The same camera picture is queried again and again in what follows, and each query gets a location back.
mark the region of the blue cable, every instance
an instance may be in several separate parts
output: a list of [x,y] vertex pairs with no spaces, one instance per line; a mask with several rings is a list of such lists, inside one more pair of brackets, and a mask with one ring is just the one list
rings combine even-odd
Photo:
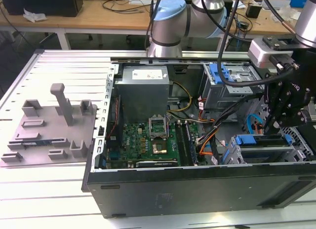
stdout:
[[248,130],[249,130],[249,133],[250,133],[250,134],[253,134],[253,130],[252,130],[252,128],[251,128],[251,123],[250,123],[251,117],[255,117],[255,118],[259,121],[260,124],[262,124],[263,121],[262,121],[262,119],[261,119],[257,114],[249,114],[249,115],[247,116],[247,127],[248,127]]

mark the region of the blue box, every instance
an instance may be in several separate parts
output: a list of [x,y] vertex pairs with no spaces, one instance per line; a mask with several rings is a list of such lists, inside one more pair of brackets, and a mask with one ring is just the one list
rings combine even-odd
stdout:
[[290,6],[292,8],[303,8],[307,0],[290,0],[290,1],[291,1]]

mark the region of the ram slot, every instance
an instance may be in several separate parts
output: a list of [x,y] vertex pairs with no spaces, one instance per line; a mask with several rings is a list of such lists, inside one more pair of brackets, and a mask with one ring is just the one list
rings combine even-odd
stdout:
[[177,138],[177,145],[178,145],[178,151],[179,151],[179,156],[180,156],[180,162],[182,166],[188,166],[188,156],[187,152],[184,146],[184,139],[182,137],[182,131],[180,126],[176,123],[175,124],[175,130],[176,130],[176,138]]
[[184,142],[184,147],[185,147],[185,151],[186,151],[186,156],[187,156],[187,160],[188,160],[188,164],[189,166],[193,166],[193,159],[192,159],[192,155],[191,155],[191,146],[190,146],[190,137],[188,137],[188,134],[190,134],[190,132],[187,132],[187,128],[186,128],[186,124],[182,124],[181,125],[181,130],[182,130],[182,137],[183,137],[183,142]]

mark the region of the screw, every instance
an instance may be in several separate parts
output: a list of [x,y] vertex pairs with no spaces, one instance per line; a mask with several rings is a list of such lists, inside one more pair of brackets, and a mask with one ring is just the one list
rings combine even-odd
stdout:
[[279,70],[284,70],[284,67],[282,66],[282,64],[280,64],[280,63],[278,63],[277,65],[276,65],[276,67],[279,69]]
[[298,69],[300,68],[300,66],[299,66],[298,64],[296,64],[296,63],[293,64],[293,67],[294,67],[296,70],[298,70]]

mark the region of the desk leg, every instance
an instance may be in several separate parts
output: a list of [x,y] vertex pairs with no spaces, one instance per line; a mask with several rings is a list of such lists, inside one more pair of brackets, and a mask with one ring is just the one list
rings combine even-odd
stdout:
[[13,36],[13,34],[12,34],[12,32],[11,31],[1,31],[0,32],[9,42],[11,42],[11,43],[13,43],[13,42],[15,42],[15,38],[14,38],[14,36]]
[[57,32],[60,46],[63,50],[71,50],[67,34],[64,31]]

